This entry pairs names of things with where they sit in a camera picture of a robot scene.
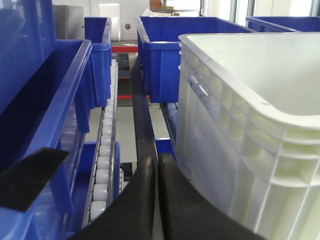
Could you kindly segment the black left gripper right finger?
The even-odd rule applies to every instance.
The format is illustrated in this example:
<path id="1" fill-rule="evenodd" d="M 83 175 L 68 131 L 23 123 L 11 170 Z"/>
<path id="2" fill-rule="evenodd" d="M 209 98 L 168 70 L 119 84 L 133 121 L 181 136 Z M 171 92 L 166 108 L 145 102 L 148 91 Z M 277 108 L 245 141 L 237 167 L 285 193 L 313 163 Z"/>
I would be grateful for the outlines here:
<path id="1" fill-rule="evenodd" d="M 179 169 L 171 153 L 158 159 L 161 220 L 166 240 L 258 240 L 206 200 Z"/>

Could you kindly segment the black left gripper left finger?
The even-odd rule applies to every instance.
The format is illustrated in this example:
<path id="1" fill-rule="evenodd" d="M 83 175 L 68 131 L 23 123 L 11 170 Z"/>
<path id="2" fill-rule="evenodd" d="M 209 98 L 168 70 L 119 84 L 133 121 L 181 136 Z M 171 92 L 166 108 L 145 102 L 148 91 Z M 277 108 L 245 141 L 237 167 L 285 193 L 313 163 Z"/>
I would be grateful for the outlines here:
<path id="1" fill-rule="evenodd" d="M 71 240 L 150 240 L 153 233 L 156 170 L 143 158 L 118 198 Z"/>

